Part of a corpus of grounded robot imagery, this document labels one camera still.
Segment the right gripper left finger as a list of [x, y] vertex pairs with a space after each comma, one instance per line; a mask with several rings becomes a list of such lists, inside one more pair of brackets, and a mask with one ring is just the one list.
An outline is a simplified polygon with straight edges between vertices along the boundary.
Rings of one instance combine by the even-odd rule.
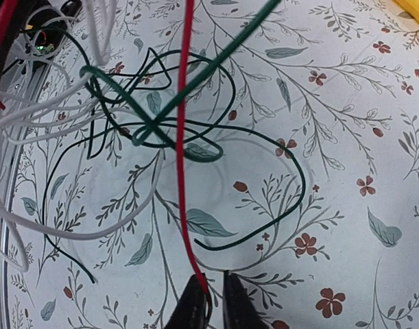
[[165, 329], [206, 329], [212, 315], [210, 295], [203, 291], [195, 274], [188, 282]]

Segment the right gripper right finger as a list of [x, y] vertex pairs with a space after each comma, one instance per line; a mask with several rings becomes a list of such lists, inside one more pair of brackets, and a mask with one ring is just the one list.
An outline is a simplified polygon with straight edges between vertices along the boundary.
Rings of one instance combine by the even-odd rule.
[[223, 322], [226, 329], [268, 328], [249, 300], [239, 276], [229, 270], [224, 272]]

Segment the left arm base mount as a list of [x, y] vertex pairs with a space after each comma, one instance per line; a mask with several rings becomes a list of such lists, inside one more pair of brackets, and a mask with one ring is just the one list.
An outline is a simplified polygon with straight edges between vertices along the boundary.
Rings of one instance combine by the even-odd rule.
[[81, 1], [65, 1], [60, 8], [49, 1], [0, 1], [0, 81], [5, 62], [19, 34], [32, 42], [27, 52], [60, 46], [71, 21], [82, 9]]

